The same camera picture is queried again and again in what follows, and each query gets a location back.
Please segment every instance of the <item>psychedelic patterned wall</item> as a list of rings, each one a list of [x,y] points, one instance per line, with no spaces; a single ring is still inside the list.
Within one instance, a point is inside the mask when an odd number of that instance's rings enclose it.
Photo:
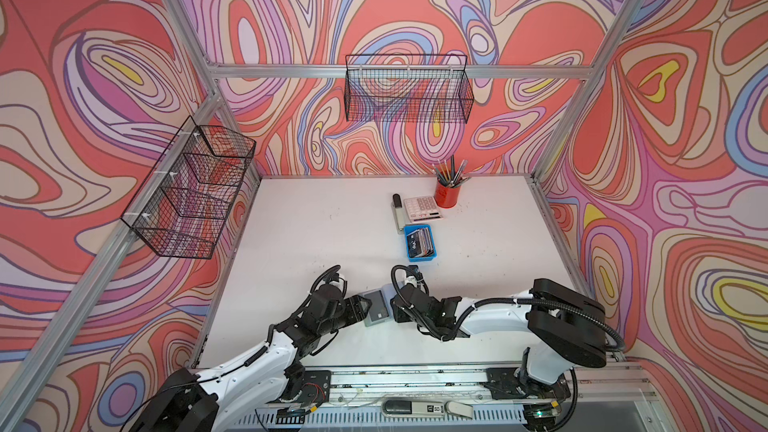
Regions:
[[[160,0],[0,0],[0,387],[202,93]],[[208,262],[134,246],[22,430],[106,430],[188,359]]]
[[[211,260],[160,258],[138,242],[18,432],[116,430],[189,365],[255,191],[246,176]]]
[[[0,0],[0,384],[202,92],[160,0]]]
[[[347,53],[462,52],[470,63],[586,64],[623,0],[184,0],[209,58],[344,63]],[[470,123],[350,124],[341,80],[229,79],[267,175],[530,172],[576,82],[474,80]]]
[[[460,50],[478,64],[531,64],[590,63],[622,0],[184,2],[212,62],[328,64],[353,51]]]
[[[681,430],[768,424],[768,0],[647,0],[543,181]]]
[[[253,105],[230,105],[241,130],[256,140],[263,175],[430,173],[431,164],[451,154],[476,172],[530,172],[578,82],[488,85],[486,97],[475,87],[467,124],[348,122],[344,80],[275,79]]]

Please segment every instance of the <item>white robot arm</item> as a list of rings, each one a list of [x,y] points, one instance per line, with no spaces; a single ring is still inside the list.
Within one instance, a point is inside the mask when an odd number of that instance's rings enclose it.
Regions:
[[[302,305],[270,326],[265,341],[196,375],[182,369],[169,376],[130,432],[223,432],[267,402],[295,400],[306,384],[300,360],[317,349],[324,334],[360,322],[370,308],[358,295],[344,298],[346,282],[339,270],[337,265],[322,273]],[[402,287],[396,280],[398,270],[406,272]],[[617,348],[623,347],[621,337],[603,323],[600,304],[547,279],[537,279],[529,292],[512,297],[438,301],[428,295],[415,266],[397,265],[391,278],[397,292],[392,299],[396,322],[416,322],[438,340],[486,331],[531,331],[539,336],[542,342],[526,352],[514,378],[519,398],[541,397],[557,382],[562,384],[563,373],[576,364],[605,366],[605,352],[612,350],[605,343],[606,332]]]

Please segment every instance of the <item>calculator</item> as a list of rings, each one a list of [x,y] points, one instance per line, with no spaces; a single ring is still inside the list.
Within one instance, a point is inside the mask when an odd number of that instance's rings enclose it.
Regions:
[[[407,198],[402,201],[402,204],[406,207],[408,220],[411,221],[411,224],[420,224],[442,218],[440,209],[432,196]]]

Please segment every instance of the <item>black wire basket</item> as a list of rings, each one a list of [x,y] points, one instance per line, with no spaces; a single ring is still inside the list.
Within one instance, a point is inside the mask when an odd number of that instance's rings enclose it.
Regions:
[[[463,54],[350,54],[346,119],[467,123],[475,96],[466,65]]]
[[[158,190],[140,213],[126,208],[123,221],[157,255],[213,257],[255,150],[255,141],[236,131],[195,126]]]

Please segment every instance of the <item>pencil holder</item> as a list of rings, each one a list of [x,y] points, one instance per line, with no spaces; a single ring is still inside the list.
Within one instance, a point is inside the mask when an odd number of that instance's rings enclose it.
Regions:
[[[459,187],[445,187],[440,182],[437,182],[437,188],[435,189],[435,202],[437,207],[450,208],[456,205],[458,202]]]

